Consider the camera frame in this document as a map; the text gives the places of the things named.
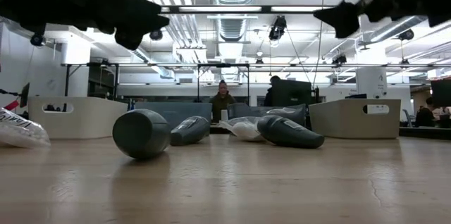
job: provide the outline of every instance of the plastic bag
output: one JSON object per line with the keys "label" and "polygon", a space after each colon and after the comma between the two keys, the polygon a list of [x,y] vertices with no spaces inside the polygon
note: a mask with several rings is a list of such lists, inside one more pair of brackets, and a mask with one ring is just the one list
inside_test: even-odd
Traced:
{"label": "plastic bag", "polygon": [[266,112],[266,114],[294,113],[295,111],[294,108],[275,108]]}
{"label": "plastic bag", "polygon": [[247,141],[261,141],[260,132],[257,130],[257,123],[260,118],[243,117],[220,121],[219,126],[231,131],[239,139]]}
{"label": "plastic bag", "polygon": [[21,118],[4,108],[0,110],[0,141],[31,149],[50,147],[49,135],[40,124]]}

